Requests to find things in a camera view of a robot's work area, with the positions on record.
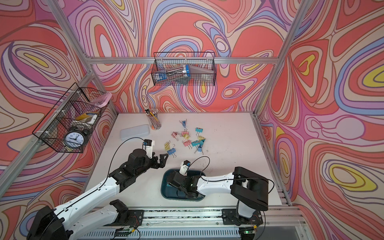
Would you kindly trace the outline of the blue binder clip front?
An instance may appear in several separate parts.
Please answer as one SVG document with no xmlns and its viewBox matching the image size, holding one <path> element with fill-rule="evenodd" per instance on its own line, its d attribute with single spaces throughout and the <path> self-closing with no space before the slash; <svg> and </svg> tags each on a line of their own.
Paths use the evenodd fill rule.
<svg viewBox="0 0 384 240">
<path fill-rule="evenodd" d="M 167 153 L 171 156 L 173 156 L 174 158 L 176 158 L 176 149 L 175 148 L 171 148 L 169 150 L 167 150 Z"/>
</svg>

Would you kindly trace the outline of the teal storage box tray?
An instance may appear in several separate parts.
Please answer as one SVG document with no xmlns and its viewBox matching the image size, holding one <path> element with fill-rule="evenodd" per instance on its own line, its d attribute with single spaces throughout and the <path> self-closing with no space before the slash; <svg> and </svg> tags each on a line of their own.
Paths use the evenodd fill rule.
<svg viewBox="0 0 384 240">
<path fill-rule="evenodd" d="M 205 198 L 205 196 L 199 194 L 198 197 L 192 198 L 186 196 L 186 194 L 182 191 L 179 191 L 175 187 L 171 186 L 168 182 L 168 176 L 173 172 L 179 172 L 177 169 L 170 169 L 166 171 L 163 175 L 162 184 L 161 184 L 161 195 L 168 200 L 180 200 L 180 201 L 201 201 Z"/>
</svg>

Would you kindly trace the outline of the pink binder clip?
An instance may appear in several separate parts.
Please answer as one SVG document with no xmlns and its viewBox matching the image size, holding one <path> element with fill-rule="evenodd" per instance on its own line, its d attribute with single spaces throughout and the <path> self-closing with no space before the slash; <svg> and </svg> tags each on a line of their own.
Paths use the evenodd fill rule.
<svg viewBox="0 0 384 240">
<path fill-rule="evenodd" d="M 177 132 L 172 132 L 172 137 L 173 137 L 174 139 L 176 139 L 176 141 L 179 141 L 179 139 L 178 139 L 178 133 L 177 133 Z"/>
<path fill-rule="evenodd" d="M 184 129 L 183 131 L 181 131 L 180 136 L 184 137 L 185 135 L 188 135 L 188 134 L 189 134 L 188 129 Z"/>
<path fill-rule="evenodd" d="M 189 149 L 193 148 L 192 142 L 190 140 L 184 141 L 183 144 L 185 147 L 188 147 Z"/>
</svg>

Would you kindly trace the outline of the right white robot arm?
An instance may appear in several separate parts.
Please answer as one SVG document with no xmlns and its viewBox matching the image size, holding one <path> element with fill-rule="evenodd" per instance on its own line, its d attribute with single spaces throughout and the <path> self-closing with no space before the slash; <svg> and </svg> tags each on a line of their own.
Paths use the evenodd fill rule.
<svg viewBox="0 0 384 240">
<path fill-rule="evenodd" d="M 166 186 L 175 189 L 175 200 L 202 200 L 212 194 L 231 195 L 237 199 L 234 209 L 222 209 L 224 225 L 264 224 L 269 209 L 269 180 L 243 167 L 232 173 L 208 177 L 202 172 L 189 174 L 186 170 L 170 170 L 165 175 Z"/>
</svg>

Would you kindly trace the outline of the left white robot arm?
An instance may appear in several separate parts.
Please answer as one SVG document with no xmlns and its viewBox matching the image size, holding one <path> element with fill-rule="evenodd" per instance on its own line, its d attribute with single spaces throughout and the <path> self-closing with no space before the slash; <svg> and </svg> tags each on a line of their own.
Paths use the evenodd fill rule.
<svg viewBox="0 0 384 240">
<path fill-rule="evenodd" d="M 133 150 L 126 162 L 90 190 L 52 209 L 40 209 L 27 239 L 77 240 L 105 225 L 139 226 L 138 218 L 120 200 L 113 200 L 97 211 L 94 208 L 134 184 L 147 170 L 164 168 L 168 157 L 169 154 L 156 156 L 153 147 L 148 145 Z"/>
</svg>

